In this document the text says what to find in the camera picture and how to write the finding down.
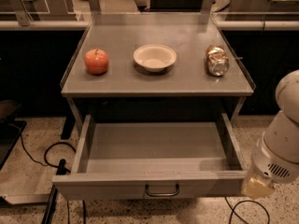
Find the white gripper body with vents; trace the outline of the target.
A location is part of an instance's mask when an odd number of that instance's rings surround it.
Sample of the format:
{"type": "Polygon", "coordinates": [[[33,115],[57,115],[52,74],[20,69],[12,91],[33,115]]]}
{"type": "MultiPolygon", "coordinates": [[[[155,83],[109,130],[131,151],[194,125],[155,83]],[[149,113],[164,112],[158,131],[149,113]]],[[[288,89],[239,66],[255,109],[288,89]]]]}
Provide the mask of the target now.
{"type": "Polygon", "coordinates": [[[279,184],[291,183],[299,177],[299,165],[274,154],[263,137],[252,151],[251,166],[258,176],[279,184]]]}

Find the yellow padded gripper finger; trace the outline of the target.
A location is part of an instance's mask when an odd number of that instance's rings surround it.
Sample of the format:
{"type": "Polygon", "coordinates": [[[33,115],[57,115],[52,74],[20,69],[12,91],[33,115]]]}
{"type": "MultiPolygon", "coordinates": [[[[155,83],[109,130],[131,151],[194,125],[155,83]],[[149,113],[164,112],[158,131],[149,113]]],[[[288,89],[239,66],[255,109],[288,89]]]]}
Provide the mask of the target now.
{"type": "Polygon", "coordinates": [[[249,169],[241,185],[242,195],[256,200],[274,192],[274,182],[271,179],[259,175],[254,169],[249,169]]]}

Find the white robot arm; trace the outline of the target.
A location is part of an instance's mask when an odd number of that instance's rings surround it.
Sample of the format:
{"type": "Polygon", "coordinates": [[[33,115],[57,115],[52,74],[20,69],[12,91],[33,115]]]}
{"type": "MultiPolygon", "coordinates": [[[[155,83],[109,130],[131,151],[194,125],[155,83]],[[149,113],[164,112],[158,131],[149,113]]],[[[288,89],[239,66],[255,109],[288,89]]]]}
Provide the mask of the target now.
{"type": "Polygon", "coordinates": [[[274,184],[299,176],[299,71],[280,80],[275,92],[279,111],[258,139],[241,193],[251,199],[269,196],[274,184]]]}

